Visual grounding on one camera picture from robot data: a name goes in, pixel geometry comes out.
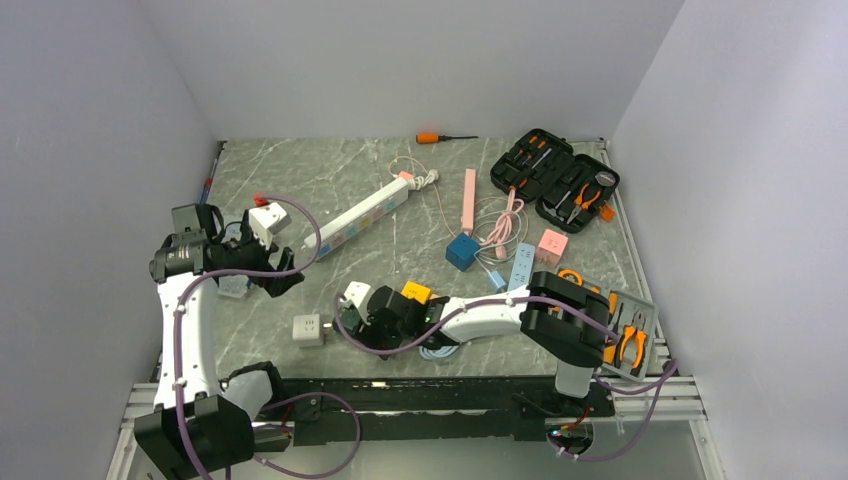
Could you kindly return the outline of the yellow cube socket adapter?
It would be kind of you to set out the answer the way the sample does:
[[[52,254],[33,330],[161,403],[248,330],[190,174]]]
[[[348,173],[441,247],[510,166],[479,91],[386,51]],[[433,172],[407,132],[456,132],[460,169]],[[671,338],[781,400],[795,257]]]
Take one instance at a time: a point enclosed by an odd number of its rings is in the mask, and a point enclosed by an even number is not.
[[[420,304],[426,304],[433,296],[432,289],[422,284],[407,281],[401,290],[405,298],[415,300]]]

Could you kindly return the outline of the white cube socket adapter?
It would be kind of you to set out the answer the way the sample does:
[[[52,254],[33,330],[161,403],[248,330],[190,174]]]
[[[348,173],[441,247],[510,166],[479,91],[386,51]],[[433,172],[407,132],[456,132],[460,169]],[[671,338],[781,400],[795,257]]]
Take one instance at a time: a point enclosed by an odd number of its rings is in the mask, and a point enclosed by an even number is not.
[[[297,315],[292,320],[292,340],[298,348],[321,347],[333,332],[333,323],[319,314]]]

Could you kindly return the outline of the blue cube socket adapter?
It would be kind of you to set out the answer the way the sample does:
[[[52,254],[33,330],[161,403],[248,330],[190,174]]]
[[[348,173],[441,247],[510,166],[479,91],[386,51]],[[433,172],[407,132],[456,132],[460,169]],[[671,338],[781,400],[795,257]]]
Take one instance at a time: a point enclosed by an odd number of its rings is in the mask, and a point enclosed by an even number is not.
[[[446,247],[445,259],[461,272],[467,271],[476,261],[481,245],[469,235],[460,232]]]

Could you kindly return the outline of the white power strip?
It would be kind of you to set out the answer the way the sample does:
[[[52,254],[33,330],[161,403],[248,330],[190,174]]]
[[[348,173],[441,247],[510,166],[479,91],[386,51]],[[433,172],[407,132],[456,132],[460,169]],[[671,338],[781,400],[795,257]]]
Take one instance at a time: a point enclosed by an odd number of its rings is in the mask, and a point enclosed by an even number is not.
[[[344,243],[366,230],[376,221],[392,213],[409,196],[410,182],[398,177],[366,199],[360,201],[320,228],[320,242],[315,234],[303,240],[305,249],[318,247],[318,259],[323,259]]]

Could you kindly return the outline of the light blue power strip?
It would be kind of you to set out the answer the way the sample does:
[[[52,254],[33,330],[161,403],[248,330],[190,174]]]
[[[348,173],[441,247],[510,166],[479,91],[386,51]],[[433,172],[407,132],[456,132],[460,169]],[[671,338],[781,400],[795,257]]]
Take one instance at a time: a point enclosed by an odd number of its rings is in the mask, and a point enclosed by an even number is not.
[[[533,245],[519,243],[513,258],[510,276],[505,280],[497,271],[492,270],[488,279],[496,293],[511,291],[527,285],[533,273],[536,249]]]

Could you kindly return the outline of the pink power adapter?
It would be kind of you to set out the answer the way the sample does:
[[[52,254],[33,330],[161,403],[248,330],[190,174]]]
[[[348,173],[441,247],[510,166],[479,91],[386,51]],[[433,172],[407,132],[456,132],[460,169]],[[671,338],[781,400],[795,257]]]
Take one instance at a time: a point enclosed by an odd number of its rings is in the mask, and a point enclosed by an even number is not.
[[[461,232],[471,236],[474,230],[475,204],[476,204],[476,178],[475,169],[467,168],[464,174]]]

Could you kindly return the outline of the pink cube socket adapter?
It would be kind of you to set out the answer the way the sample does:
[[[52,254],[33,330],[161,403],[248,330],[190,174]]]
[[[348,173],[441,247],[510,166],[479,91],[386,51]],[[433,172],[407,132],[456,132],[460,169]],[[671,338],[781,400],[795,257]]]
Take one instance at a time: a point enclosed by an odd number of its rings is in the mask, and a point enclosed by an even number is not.
[[[535,249],[535,258],[542,264],[555,267],[561,261],[569,238],[558,231],[546,229]]]

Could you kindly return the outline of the black tool case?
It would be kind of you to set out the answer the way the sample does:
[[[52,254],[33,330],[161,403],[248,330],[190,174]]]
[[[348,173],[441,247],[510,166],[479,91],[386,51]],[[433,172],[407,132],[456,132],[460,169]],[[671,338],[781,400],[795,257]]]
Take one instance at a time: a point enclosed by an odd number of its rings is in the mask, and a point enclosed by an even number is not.
[[[530,130],[501,155],[490,169],[490,180],[503,192],[533,204],[542,219],[566,233],[581,232],[595,218],[610,222],[616,216],[612,200],[619,173],[543,129]],[[598,184],[603,192],[568,224],[574,200],[587,182]]]

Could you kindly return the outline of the grey tool case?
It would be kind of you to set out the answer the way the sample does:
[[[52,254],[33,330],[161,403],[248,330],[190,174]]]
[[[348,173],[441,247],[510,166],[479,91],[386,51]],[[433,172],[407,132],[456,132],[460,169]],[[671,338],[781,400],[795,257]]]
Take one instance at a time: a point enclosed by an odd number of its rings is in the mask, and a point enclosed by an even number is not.
[[[604,350],[602,368],[624,379],[643,380],[653,355],[657,307],[635,294],[611,290],[589,277],[583,278],[582,287],[607,298],[608,328],[620,337],[615,346]]]

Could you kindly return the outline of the clear plastic screw box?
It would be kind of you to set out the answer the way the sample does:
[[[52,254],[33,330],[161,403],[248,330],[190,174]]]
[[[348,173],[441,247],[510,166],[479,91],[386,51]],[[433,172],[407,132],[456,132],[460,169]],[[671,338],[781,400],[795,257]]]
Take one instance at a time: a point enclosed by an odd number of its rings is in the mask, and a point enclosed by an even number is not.
[[[236,215],[225,215],[221,242],[226,243],[231,240],[239,240],[241,238],[240,225],[240,217]],[[218,278],[218,294],[229,298],[245,298],[251,286],[251,281],[245,275],[222,276]]]

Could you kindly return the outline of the green cube socket adapter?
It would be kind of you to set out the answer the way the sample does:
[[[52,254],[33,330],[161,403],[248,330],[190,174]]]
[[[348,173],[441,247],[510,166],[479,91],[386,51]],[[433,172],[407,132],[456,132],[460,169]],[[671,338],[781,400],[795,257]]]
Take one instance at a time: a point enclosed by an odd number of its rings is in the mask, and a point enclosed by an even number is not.
[[[362,318],[356,308],[345,308],[340,313],[340,319],[345,330],[354,335],[361,326]]]

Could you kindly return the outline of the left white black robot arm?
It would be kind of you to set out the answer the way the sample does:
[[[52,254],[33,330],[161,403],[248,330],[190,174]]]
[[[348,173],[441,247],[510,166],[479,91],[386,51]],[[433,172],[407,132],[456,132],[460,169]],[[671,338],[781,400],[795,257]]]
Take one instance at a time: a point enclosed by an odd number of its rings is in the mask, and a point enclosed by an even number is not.
[[[274,242],[291,222],[278,203],[246,210],[235,237],[214,205],[179,206],[171,215],[174,231],[149,263],[163,320],[159,385],[134,435],[165,478],[194,479],[251,459],[253,421],[279,417],[288,402],[269,361],[218,377],[211,322],[219,279],[244,276],[278,297],[304,276],[292,250]]]

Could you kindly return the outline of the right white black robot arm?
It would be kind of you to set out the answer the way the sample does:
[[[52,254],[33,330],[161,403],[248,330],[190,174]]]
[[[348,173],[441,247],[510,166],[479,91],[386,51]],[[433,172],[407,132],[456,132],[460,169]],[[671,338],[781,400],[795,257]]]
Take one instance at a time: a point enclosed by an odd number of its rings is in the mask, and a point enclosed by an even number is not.
[[[388,286],[352,282],[333,306],[336,329],[381,358],[521,334],[556,358],[551,401],[564,415],[588,404],[604,349],[618,337],[609,327],[605,296],[546,271],[533,273],[523,286],[475,298],[416,300]]]

